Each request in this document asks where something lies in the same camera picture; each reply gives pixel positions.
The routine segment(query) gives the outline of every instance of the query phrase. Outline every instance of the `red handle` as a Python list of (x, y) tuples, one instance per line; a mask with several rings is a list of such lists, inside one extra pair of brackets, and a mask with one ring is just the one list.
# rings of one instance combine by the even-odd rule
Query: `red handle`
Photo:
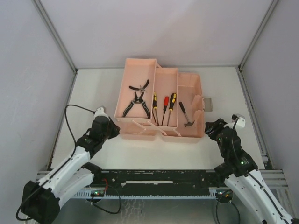
[(165, 97), (164, 99), (164, 106), (168, 106), (169, 97)]

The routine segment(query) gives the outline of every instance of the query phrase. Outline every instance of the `hammer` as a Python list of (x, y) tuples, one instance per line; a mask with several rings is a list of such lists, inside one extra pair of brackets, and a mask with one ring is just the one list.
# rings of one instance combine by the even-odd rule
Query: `hammer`
[(189, 120), (189, 118), (188, 118), (188, 116), (187, 116), (187, 114), (186, 114), (186, 111), (185, 111), (185, 108), (184, 108), (183, 103), (182, 103), (182, 102), (179, 102), (178, 104), (179, 104), (179, 106), (181, 107), (182, 112), (184, 113), (184, 115), (185, 115), (185, 117), (186, 117), (186, 119), (187, 119), (187, 121), (188, 121), (188, 123), (187, 123), (187, 124), (184, 124), (184, 126), (185, 126), (185, 127), (187, 127), (187, 126), (192, 126), (192, 125), (194, 124), (195, 121), (193, 121), (193, 122), (191, 123), (190, 120)]

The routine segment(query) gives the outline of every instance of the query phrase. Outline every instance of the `pink toolbox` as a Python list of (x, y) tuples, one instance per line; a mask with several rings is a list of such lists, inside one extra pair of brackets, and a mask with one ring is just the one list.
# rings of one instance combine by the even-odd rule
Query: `pink toolbox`
[[(159, 125), (153, 108), (154, 93)], [(173, 110), (169, 116), (169, 102), (162, 124), (164, 98), (170, 100), (173, 93), (176, 96)], [(190, 122), (194, 122), (191, 126), (185, 126), (187, 119), (179, 102), (183, 103)], [(162, 68), (156, 59), (126, 59), (114, 115), (123, 138), (154, 140), (161, 133), (164, 141), (195, 143), (204, 135), (203, 109), (199, 74)]]

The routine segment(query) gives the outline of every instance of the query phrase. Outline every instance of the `pliers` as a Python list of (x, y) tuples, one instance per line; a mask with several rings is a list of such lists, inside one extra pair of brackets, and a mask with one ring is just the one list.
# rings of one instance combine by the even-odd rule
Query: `pliers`
[(144, 108), (146, 115), (148, 116), (148, 118), (150, 118), (150, 110), (146, 106), (145, 101), (142, 99), (144, 92), (140, 95), (140, 97), (137, 96), (136, 92), (134, 92), (134, 95), (135, 99), (131, 101), (130, 105), (125, 109), (122, 116), (126, 117), (127, 113), (132, 109), (134, 104), (142, 104), (142, 107)]
[(143, 92), (143, 91), (146, 92), (145, 88), (149, 85), (149, 83), (150, 83), (150, 80), (148, 79), (143, 87), (140, 85), (140, 88), (137, 88), (137, 87), (133, 87), (133, 86), (129, 85), (129, 88), (132, 90), (135, 90), (135, 91), (140, 90), (140, 92)]

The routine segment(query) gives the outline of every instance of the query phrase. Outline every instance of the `hammer head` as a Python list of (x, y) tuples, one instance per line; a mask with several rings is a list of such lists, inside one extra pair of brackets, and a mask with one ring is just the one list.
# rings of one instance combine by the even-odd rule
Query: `hammer head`
[(194, 122), (195, 122), (195, 121), (193, 121), (193, 122), (188, 122), (187, 124), (184, 124), (184, 126), (185, 126), (185, 127), (187, 127), (187, 126), (192, 126), (192, 125), (194, 124)]

